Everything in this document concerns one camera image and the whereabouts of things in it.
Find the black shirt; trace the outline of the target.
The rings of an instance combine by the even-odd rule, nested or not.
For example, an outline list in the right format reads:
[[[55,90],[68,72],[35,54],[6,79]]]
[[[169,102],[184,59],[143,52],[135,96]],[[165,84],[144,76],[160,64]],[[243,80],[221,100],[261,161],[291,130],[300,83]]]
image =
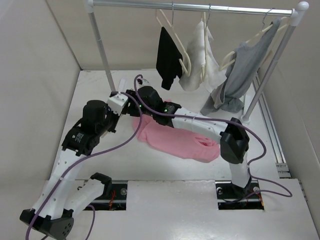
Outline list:
[[[156,70],[162,78],[161,87],[170,90],[174,79],[183,75],[183,69],[179,60],[183,56],[168,31],[162,27],[159,36]]]

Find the metal clothes rack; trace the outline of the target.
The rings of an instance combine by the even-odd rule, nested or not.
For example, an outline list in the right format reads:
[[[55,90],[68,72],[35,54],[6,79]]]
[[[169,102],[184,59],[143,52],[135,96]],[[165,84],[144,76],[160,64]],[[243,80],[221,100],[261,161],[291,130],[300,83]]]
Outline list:
[[[225,12],[234,14],[254,14],[254,15],[274,15],[288,17],[290,20],[288,24],[284,25],[286,32],[268,66],[266,73],[263,76],[262,82],[255,93],[250,105],[244,115],[242,116],[245,121],[249,117],[258,102],[262,92],[270,79],[278,61],[289,42],[295,28],[301,22],[305,12],[309,9],[309,3],[301,1],[297,4],[296,8],[292,10],[280,9],[266,9],[266,8],[252,8],[252,7],[230,7],[230,6],[216,6],[216,5],[201,5],[201,4],[184,4],[184,3],[169,3],[169,2],[148,2],[148,1],[131,1],[131,0],[86,0],[84,1],[85,9],[88,13],[92,30],[94,32],[95,40],[97,43],[98,51],[102,60],[108,84],[112,90],[115,89],[114,80],[111,74],[109,63],[107,60],[104,45],[101,39],[100,31],[96,21],[94,6],[111,6],[111,7],[129,7],[129,8],[147,8],[154,9],[156,14],[163,15],[163,10],[171,9],[172,11],[192,11],[201,12],[202,19],[199,27],[196,30],[195,37],[189,43],[188,47],[184,47],[173,27],[173,21],[166,22],[167,27],[162,27],[166,30],[171,39],[174,51],[177,53],[173,61],[178,63],[178,69],[182,71],[183,76],[188,79],[197,78],[202,82],[207,83],[209,89],[212,91],[218,86],[221,86],[225,81],[224,70],[230,66],[235,66],[239,63],[240,54],[238,51],[231,51],[228,53],[221,65],[218,65],[213,57],[210,48],[210,41],[212,36],[209,34],[208,21],[211,12]]]

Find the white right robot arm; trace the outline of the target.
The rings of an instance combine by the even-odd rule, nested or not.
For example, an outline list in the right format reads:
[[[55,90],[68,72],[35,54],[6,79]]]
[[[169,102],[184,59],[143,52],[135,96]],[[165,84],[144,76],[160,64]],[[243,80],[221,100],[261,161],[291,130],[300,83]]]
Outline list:
[[[163,101],[151,86],[127,90],[131,101],[127,114],[143,114],[152,117],[158,125],[188,130],[202,134],[220,145],[221,157],[229,163],[231,171],[231,191],[240,201],[249,197],[252,176],[247,160],[252,131],[243,126],[239,119],[231,120],[200,117],[174,102]]]

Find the pink t shirt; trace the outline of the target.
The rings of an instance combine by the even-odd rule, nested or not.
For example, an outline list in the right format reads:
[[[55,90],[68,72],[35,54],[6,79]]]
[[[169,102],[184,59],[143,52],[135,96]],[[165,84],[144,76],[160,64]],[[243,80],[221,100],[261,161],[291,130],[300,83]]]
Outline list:
[[[133,129],[138,127],[140,120],[142,123],[136,137],[155,150],[202,163],[210,163],[220,155],[218,143],[202,134],[160,125],[148,115],[134,117]]]

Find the white shirt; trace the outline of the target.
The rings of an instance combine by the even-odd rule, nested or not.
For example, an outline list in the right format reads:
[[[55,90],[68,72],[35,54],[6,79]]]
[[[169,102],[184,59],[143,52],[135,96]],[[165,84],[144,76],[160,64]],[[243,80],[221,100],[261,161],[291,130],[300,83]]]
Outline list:
[[[179,84],[182,89],[186,92],[192,92],[197,90],[201,84],[204,85],[205,89],[210,93],[215,90],[218,86],[224,83],[226,80],[226,71],[219,71],[219,65],[213,56],[211,44],[214,39],[210,32],[208,34],[208,59],[207,59],[207,71],[204,80],[202,80],[202,65],[205,63],[204,53],[204,27],[203,22],[200,21],[195,27],[192,38],[187,45],[187,53],[191,61],[191,73],[190,76],[185,74],[179,79]]]

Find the cream hanger with black shirt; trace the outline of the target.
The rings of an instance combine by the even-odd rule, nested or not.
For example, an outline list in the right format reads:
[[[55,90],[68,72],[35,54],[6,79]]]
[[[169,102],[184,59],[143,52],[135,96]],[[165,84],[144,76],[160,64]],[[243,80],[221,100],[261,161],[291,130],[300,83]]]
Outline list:
[[[192,70],[191,59],[174,28],[174,10],[175,10],[174,7],[175,5],[174,5],[174,2],[172,1],[169,4],[169,9],[172,10],[171,22],[168,20],[167,16],[165,15],[162,9],[155,10],[155,19],[157,20],[157,22],[161,27],[164,27],[166,29],[169,36],[172,38],[173,42],[175,43],[177,49],[182,54],[182,58],[180,58],[178,61],[182,67],[182,73],[185,74],[187,77],[189,77],[191,75],[191,70]],[[160,12],[162,18],[165,21],[165,24],[163,24],[160,18],[158,17],[158,12]]]

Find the grey tank top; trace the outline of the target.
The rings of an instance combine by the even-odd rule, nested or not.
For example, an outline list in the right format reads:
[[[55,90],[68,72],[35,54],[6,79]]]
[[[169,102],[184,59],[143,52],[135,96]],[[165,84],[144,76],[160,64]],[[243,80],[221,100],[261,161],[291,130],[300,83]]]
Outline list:
[[[228,66],[225,76],[226,80],[214,89],[200,113],[207,116],[210,113],[223,110],[230,113],[238,113],[244,108],[241,97],[248,91],[252,84],[253,77],[259,69],[269,47],[276,35],[282,20],[276,18],[270,24],[260,40],[253,46],[242,42],[236,48],[235,54],[230,58],[235,60]]]

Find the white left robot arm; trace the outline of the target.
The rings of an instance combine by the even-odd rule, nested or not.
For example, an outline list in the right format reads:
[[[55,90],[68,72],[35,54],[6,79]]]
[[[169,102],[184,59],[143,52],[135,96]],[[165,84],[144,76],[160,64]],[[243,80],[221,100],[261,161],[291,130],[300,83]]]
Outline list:
[[[27,225],[25,239],[31,230],[46,238],[64,240],[73,228],[75,218],[96,198],[107,198],[112,191],[112,179],[104,174],[93,174],[88,182],[74,195],[70,190],[83,163],[117,150],[128,143],[126,140],[115,147],[94,153],[105,133],[115,133],[121,115],[141,117],[140,103],[124,93],[111,96],[106,102],[90,100],[83,107],[82,117],[66,134],[59,158],[39,199],[22,211],[19,219]]]

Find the cream hanger with white shirt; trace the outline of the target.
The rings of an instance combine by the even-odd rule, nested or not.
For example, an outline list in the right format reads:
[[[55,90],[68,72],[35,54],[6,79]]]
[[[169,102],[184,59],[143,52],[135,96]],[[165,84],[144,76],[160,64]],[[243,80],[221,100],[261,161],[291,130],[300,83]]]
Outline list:
[[[203,22],[203,41],[204,41],[204,65],[201,66],[201,80],[203,81],[207,74],[207,62],[208,62],[208,18],[206,17],[206,12],[201,15],[201,20]]]

